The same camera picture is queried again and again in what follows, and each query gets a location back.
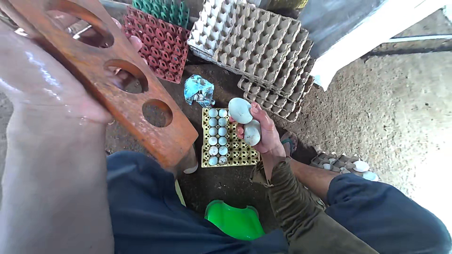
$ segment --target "crumpled blue paper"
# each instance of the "crumpled blue paper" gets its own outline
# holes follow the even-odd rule
[[[213,84],[200,75],[192,75],[185,81],[184,97],[189,105],[198,102],[203,108],[211,108],[215,104],[213,97]]]

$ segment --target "yellow plastic egg tray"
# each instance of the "yellow plastic egg tray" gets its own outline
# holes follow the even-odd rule
[[[211,126],[209,126],[209,110],[211,108],[203,108],[202,109],[202,130],[204,134],[204,144],[202,146],[202,156],[201,156],[201,167],[203,168],[214,168],[214,167],[227,167],[227,166],[243,166],[243,165],[256,165],[260,161],[260,154],[258,151],[256,151],[253,147],[246,144],[243,140],[237,137],[237,134],[235,133],[235,128],[237,126],[237,123],[231,123],[229,122],[229,115],[227,115],[225,118],[227,120],[227,124],[225,126],[227,130],[227,134],[224,136],[227,139],[226,147],[228,149],[227,154],[225,155],[227,157],[227,162],[224,165],[220,165],[217,163],[216,165],[210,166],[209,165],[209,129]]]

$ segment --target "white egg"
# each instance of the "white egg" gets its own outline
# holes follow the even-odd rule
[[[251,104],[242,98],[237,97],[230,100],[228,109],[232,118],[238,123],[246,124],[253,120],[250,113]]]
[[[217,157],[215,157],[215,156],[210,157],[210,159],[209,159],[209,165],[210,166],[216,165],[217,163],[218,163],[218,158]]]
[[[363,178],[370,180],[370,181],[374,181],[377,182],[378,181],[378,175],[374,172],[370,172],[370,171],[366,171],[363,173]]]
[[[210,135],[210,136],[215,136],[217,133],[218,133],[217,128],[211,127],[211,128],[209,129],[209,135]]]
[[[218,164],[224,165],[226,163],[227,163],[227,157],[226,156],[220,156],[220,158],[218,159]]]
[[[217,154],[218,154],[218,147],[216,147],[216,146],[211,146],[211,147],[209,148],[209,154],[210,154],[211,156],[217,155]]]
[[[357,161],[353,162],[353,164],[356,165],[356,168],[354,168],[354,170],[357,172],[368,171],[370,168],[369,164],[367,164],[367,162],[362,161],[362,160],[357,160]]]
[[[210,118],[210,119],[209,119],[209,125],[210,125],[211,127],[216,126],[217,123],[218,123],[218,121],[217,121],[215,118]]]
[[[218,119],[218,125],[219,125],[219,126],[223,127],[223,126],[226,126],[226,124],[227,124],[226,118],[220,118],[220,119]]]
[[[217,142],[218,142],[217,137],[212,136],[209,138],[209,145],[214,146],[217,144]]]
[[[227,116],[227,110],[225,110],[224,108],[220,109],[220,110],[218,111],[218,115],[219,115],[221,118],[225,118],[225,117]]]
[[[260,123],[257,120],[251,120],[251,122],[243,126],[244,140],[250,146],[255,146],[260,141]]]
[[[210,117],[215,118],[215,117],[217,117],[217,115],[218,115],[218,110],[216,110],[215,108],[209,109],[209,116]]]
[[[218,135],[224,136],[224,135],[226,135],[226,134],[227,134],[226,128],[220,127],[220,128],[218,129]]]
[[[227,147],[226,146],[220,146],[220,148],[218,149],[218,153],[220,155],[226,155],[227,154]]]
[[[218,143],[219,143],[221,146],[224,146],[224,145],[227,143],[227,139],[226,139],[225,137],[221,136],[221,137],[218,139]]]
[[[323,168],[326,169],[326,170],[330,170],[330,169],[331,169],[331,164],[329,164],[329,163],[325,163],[325,164],[323,164],[322,166],[323,166]]]

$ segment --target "dark blue shorts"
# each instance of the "dark blue shorts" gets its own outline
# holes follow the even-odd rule
[[[287,252],[281,230],[237,240],[182,206],[173,175],[144,154],[114,153],[107,168],[116,253]],[[390,185],[343,174],[331,182],[328,201],[327,214],[381,254],[450,248],[442,222]]]

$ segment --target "foot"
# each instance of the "foot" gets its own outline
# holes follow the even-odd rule
[[[198,160],[196,159],[195,144],[190,148],[188,154],[179,162],[184,173],[191,174],[198,169]]]
[[[298,138],[293,132],[286,132],[281,137],[281,143],[286,152],[286,156],[292,156],[293,152],[297,150]]]
[[[182,172],[191,174],[198,169],[198,160],[196,159],[194,144],[188,151],[187,155],[180,160],[180,162],[173,168],[166,169],[174,174],[174,179],[177,179]]]

